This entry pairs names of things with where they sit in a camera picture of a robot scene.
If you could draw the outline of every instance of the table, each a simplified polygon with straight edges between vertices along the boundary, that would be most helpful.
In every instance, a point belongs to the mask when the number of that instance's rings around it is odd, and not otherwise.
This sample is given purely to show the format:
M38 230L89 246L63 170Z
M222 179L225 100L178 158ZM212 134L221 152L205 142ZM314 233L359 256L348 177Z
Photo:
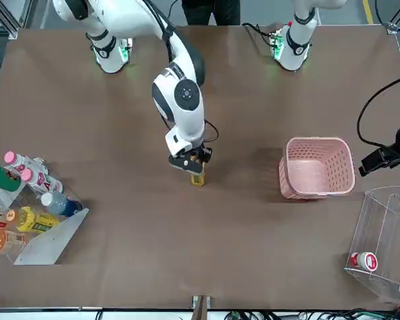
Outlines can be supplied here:
M394 36L378 26L318 27L301 70L282 70L242 27L186 27L202 52L205 114L220 130L207 185L167 163L151 82L164 45L136 39L116 75L95 64L80 31L21 30L0 74L0 163L13 149L42 156L91 213L59 265L0 264L0 307L384 309L343 267L363 191L400 185L400 166L358 178L354 194L300 202L279 191L292 136L339 136L356 165L364 102L400 77ZM390 144L400 86L377 98L364 136Z

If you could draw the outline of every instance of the black pants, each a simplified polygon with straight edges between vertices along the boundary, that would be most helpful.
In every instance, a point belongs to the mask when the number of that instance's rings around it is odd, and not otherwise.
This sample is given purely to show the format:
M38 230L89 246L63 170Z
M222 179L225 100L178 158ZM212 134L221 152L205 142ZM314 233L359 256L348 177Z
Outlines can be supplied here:
M183 0L182 8L188 25L208 25L212 13L217 25L240 25L240 0L202 2L191 5L190 0Z

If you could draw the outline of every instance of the plastic basket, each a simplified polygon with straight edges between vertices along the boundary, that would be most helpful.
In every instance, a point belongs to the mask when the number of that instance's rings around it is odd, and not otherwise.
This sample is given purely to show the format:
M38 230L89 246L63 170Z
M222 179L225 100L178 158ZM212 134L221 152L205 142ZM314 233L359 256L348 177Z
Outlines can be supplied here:
M295 137L286 145L279 176L288 199L347 195L355 185L353 156L340 138Z

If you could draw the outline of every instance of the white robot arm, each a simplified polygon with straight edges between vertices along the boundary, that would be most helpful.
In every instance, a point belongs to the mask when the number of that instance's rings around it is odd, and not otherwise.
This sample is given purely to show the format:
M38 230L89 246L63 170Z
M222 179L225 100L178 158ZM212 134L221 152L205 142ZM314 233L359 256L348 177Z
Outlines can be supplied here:
M165 122L175 124L165 138L169 162L201 175L211 149L203 144L205 120L199 86L205 80L205 66L200 53L151 0L53 0L53 4L62 19L78 21L87 29L105 72L117 72L127 62L122 40L155 34L165 42L170 64L153 82L153 100Z
M317 11L338 9L347 0L293 0L295 16L292 24L272 34L271 54L286 70L298 70L307 58L311 37L317 26Z

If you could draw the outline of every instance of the clear acrylic box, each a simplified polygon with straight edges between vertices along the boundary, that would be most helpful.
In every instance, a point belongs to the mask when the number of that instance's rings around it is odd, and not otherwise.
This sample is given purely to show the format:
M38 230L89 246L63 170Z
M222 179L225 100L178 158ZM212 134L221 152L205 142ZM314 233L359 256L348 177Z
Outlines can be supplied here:
M57 174L52 173L51 175L60 180ZM83 204L69 186L64 185L63 193L69 199ZM34 213L47 212L46 208L41 204L40 194L28 184L22 183L15 192L0 189L0 208L3 210L20 210L25 206L30 207ZM67 219L56 215L56 218L60 220L58 225L41 234L24 233L27 238L27 244L13 245L10 250L6 250L0 255L6 256L14 265L52 265L57 262L88 212L89 209L84 208ZM16 227L11 225L7 225L6 229L21 234Z
M354 266L356 252L374 253L377 270ZM345 270L383 301L400 302L400 187L366 192Z

